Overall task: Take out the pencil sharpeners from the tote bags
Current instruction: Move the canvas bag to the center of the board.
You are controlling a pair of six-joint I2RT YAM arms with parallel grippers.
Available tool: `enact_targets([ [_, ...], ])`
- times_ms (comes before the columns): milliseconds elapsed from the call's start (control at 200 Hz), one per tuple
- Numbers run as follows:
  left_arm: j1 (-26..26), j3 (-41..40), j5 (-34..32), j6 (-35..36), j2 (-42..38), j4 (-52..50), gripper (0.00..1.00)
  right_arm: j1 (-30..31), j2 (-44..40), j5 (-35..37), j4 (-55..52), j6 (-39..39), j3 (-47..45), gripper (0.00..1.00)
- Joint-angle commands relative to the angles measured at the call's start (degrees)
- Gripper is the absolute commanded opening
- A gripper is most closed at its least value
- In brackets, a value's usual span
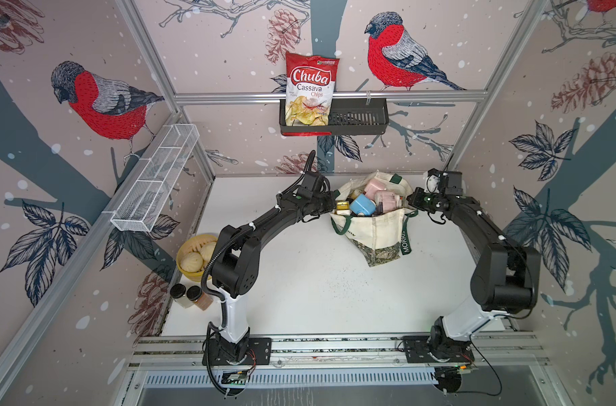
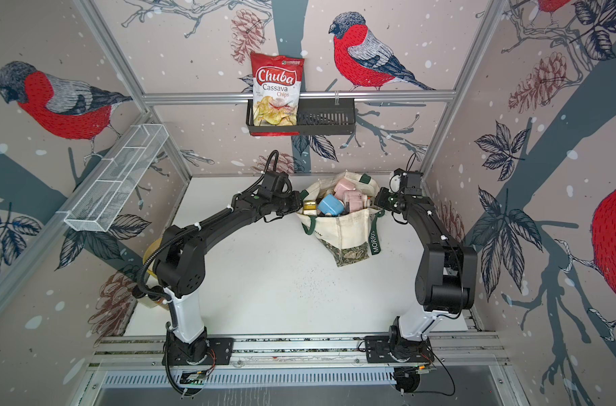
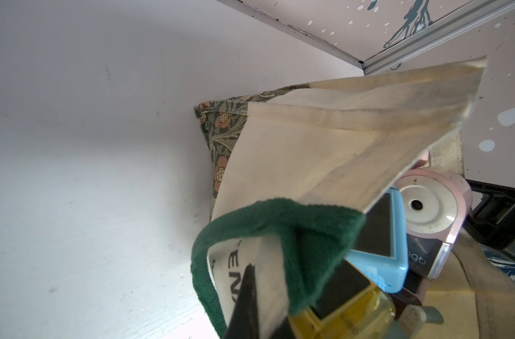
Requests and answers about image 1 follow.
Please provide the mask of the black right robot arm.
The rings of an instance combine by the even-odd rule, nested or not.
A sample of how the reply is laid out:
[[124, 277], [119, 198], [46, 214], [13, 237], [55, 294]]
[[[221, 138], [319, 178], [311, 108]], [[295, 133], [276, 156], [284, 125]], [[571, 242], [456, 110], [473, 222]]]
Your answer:
[[440, 224], [454, 223], [470, 243], [475, 270], [470, 296], [452, 313], [439, 317], [428, 339], [430, 354], [445, 362], [465, 355], [472, 335], [499, 316], [531, 311], [537, 303], [541, 253], [507, 237], [476, 199], [465, 196], [460, 172], [431, 169], [426, 188], [407, 197], [413, 208], [441, 213]]

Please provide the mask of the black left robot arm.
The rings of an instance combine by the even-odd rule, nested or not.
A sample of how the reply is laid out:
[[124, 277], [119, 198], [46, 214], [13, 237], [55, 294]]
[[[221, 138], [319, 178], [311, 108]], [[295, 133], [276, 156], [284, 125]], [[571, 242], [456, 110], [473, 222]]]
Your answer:
[[257, 280], [263, 248], [286, 228], [303, 223], [305, 217], [316, 220], [334, 207], [328, 178], [306, 169], [291, 186], [276, 195], [272, 209], [238, 228], [226, 226], [221, 230], [203, 272], [201, 289], [220, 302], [221, 324], [210, 322], [208, 335], [215, 336], [218, 352], [227, 360], [241, 361], [250, 349], [251, 329], [238, 301]]

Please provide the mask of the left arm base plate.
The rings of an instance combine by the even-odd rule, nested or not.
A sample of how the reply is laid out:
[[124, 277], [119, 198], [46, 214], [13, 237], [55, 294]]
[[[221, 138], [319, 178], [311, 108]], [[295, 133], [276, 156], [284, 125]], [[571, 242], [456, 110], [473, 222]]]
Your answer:
[[272, 352], [272, 338], [243, 338], [239, 343], [230, 343], [219, 334], [212, 336], [203, 345], [204, 366], [210, 362], [217, 366], [269, 365]]

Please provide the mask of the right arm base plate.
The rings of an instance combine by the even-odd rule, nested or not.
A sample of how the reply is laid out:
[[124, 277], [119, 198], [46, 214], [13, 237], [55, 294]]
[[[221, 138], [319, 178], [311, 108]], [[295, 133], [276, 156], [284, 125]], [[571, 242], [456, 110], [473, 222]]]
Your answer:
[[468, 364], [475, 361], [470, 342], [449, 338], [432, 339], [430, 336], [405, 336], [399, 341], [400, 349], [410, 364], [455, 363]]

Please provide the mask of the cream green-handled tote bag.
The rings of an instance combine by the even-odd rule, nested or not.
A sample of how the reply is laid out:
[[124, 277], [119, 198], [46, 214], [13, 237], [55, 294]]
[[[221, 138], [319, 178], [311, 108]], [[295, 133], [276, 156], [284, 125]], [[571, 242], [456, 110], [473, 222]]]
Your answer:
[[403, 206], [386, 214], [376, 213], [371, 217], [355, 216], [350, 210], [330, 214], [333, 230], [345, 236], [362, 253], [369, 267], [379, 266], [409, 255], [412, 246], [409, 239], [408, 221], [418, 215], [418, 211], [409, 208], [407, 196], [413, 189], [409, 182], [398, 174], [377, 171], [364, 179], [352, 179], [335, 192], [336, 201], [351, 203], [357, 196], [364, 194], [366, 184], [371, 179], [379, 179], [392, 191], [402, 197]]

